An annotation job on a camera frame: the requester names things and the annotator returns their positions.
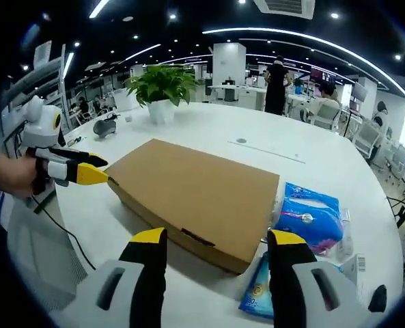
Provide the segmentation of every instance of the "green plant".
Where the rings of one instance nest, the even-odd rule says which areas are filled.
[[[300,79],[295,79],[295,81],[293,81],[293,85],[295,87],[302,87],[303,86],[303,81]]]
[[[175,106],[183,99],[190,102],[190,91],[196,88],[196,80],[180,67],[148,66],[145,74],[126,81],[128,95],[135,92],[141,106],[154,101],[169,99]]]

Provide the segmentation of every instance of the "brown cardboard box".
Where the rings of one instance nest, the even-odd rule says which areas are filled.
[[[243,273],[266,235],[279,176],[151,140],[107,170],[121,201],[218,267]]]

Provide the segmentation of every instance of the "white flower pot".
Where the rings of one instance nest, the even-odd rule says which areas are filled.
[[[166,125],[173,122],[175,105],[169,99],[154,101],[148,104],[148,109],[152,123]]]

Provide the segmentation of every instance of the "blue plastic bag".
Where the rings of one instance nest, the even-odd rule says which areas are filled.
[[[300,200],[313,201],[323,207],[301,204]],[[274,229],[297,234],[314,253],[320,254],[344,235],[339,200],[287,182],[281,215]]]
[[[268,253],[264,253],[257,270],[249,282],[246,293],[240,302],[239,309],[255,316],[273,319],[272,295],[269,291]]]

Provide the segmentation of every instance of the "barcode label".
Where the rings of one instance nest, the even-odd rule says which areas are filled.
[[[360,272],[365,272],[366,271],[366,260],[365,260],[365,258],[363,256],[359,256],[358,266],[359,266],[359,271]]]

